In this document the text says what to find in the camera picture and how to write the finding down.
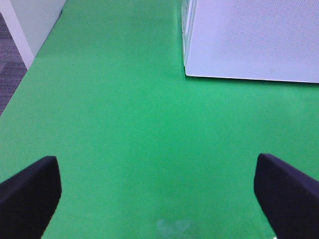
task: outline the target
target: green surface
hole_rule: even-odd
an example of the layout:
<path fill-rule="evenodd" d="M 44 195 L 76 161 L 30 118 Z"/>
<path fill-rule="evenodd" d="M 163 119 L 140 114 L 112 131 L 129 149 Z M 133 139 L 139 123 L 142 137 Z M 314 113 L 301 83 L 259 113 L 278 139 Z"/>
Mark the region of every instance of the green surface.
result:
<path fill-rule="evenodd" d="M 44 239 L 272 239 L 260 152 L 319 179 L 318 86 L 185 77 L 179 0 L 69 0 L 0 118 L 0 180 L 56 155 Z"/>

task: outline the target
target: black padded object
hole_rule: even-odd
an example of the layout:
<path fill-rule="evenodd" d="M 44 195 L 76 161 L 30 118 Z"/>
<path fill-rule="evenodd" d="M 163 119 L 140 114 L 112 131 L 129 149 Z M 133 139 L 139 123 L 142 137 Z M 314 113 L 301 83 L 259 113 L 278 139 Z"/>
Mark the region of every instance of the black padded object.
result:
<path fill-rule="evenodd" d="M 57 159 L 47 156 L 0 184 L 0 238 L 38 239 L 61 197 Z"/>
<path fill-rule="evenodd" d="M 319 239 L 319 182 L 260 154 L 254 192 L 278 239 Z"/>

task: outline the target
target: white box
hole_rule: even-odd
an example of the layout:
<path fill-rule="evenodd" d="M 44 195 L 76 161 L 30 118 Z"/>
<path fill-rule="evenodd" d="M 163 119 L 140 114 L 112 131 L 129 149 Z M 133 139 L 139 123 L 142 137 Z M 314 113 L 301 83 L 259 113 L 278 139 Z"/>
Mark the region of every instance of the white box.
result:
<path fill-rule="evenodd" d="M 184 0 L 189 76 L 319 83 L 319 1 Z"/>

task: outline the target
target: white wall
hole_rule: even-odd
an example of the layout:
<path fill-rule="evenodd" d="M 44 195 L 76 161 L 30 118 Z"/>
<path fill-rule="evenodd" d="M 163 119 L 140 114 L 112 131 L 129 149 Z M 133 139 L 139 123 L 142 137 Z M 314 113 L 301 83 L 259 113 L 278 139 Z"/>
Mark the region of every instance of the white wall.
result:
<path fill-rule="evenodd" d="M 27 68 L 58 20 L 66 0 L 0 0 L 0 12 Z"/>

